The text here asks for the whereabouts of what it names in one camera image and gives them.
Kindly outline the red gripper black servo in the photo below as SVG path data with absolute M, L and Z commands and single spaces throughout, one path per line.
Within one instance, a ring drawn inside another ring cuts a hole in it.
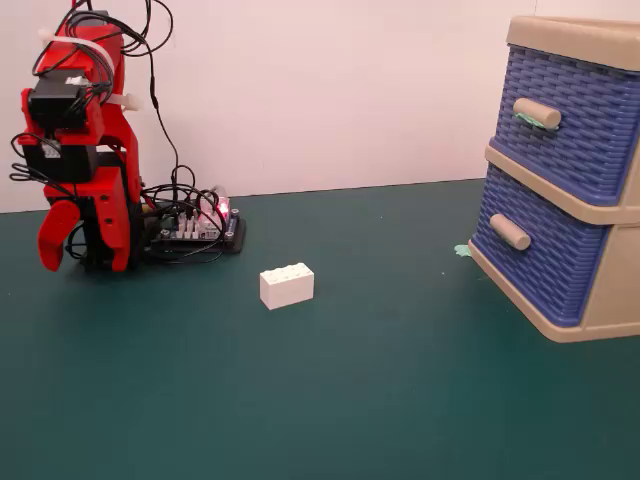
M 101 237 L 113 252 L 111 269 L 125 271 L 131 253 L 126 196 L 137 201 L 141 181 L 138 141 L 123 109 L 25 107 L 23 112 L 27 127 L 17 142 L 27 166 L 61 184 L 84 184 L 94 178 Z M 51 205 L 38 232 L 38 253 L 46 269 L 59 269 L 64 242 L 80 216 L 76 201 L 59 199 Z

